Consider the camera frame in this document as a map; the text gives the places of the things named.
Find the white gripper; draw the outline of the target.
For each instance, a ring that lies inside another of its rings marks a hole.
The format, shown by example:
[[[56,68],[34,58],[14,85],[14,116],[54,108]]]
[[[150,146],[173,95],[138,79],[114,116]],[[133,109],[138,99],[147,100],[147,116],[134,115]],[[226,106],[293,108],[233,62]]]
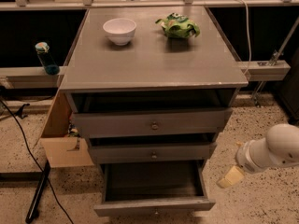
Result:
[[[271,164],[266,140],[259,139],[246,142],[236,152],[235,159],[237,164],[247,173],[263,172]],[[222,189],[226,189],[241,181],[245,177],[245,173],[240,167],[232,166],[218,180],[217,185]]]

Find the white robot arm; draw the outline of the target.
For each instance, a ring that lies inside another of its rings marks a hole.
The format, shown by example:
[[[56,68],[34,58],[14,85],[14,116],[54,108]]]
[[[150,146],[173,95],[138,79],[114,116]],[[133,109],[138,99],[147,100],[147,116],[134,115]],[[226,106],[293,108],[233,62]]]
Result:
[[[242,144],[235,154],[233,165],[217,182],[226,189],[245,177],[268,168],[289,168],[299,165],[299,128],[290,124],[271,127],[265,137]]]

